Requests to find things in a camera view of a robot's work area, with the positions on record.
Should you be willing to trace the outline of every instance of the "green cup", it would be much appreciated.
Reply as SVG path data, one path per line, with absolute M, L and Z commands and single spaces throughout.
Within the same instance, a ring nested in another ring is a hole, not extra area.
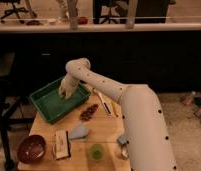
M 103 158 L 104 148 L 101 144 L 93 144 L 89 149 L 91 159 L 99 161 Z

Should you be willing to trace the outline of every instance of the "food item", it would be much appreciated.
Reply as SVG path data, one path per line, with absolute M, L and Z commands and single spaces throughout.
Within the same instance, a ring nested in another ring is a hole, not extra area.
M 89 121 L 92 118 L 92 115 L 98 108 L 98 104 L 93 104 L 92 106 L 88 107 L 85 111 L 83 111 L 80 115 L 80 120 L 82 121 Z

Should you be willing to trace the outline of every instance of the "bottle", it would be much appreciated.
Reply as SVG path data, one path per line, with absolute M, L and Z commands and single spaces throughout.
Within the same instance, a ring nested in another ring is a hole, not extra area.
M 195 95 L 196 95 L 196 92 L 192 91 L 191 94 L 185 98 L 185 100 L 183 101 L 183 104 L 190 105 L 193 102 Z

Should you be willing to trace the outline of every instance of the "green tray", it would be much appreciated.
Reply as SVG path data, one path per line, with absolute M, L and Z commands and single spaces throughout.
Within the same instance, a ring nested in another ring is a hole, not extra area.
M 84 103 L 90 96 L 89 90 L 80 83 L 75 93 L 69 99 L 62 99 L 58 95 L 61 80 L 62 78 L 30 94 L 30 100 L 42 114 L 44 120 L 51 124 Z

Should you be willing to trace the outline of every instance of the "dark wall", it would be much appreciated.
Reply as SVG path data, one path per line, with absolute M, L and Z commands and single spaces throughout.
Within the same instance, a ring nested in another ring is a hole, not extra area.
M 63 76 L 65 63 L 80 57 L 121 82 L 201 90 L 201 31 L 0 34 L 0 47 L 15 51 L 11 74 L 26 92 Z

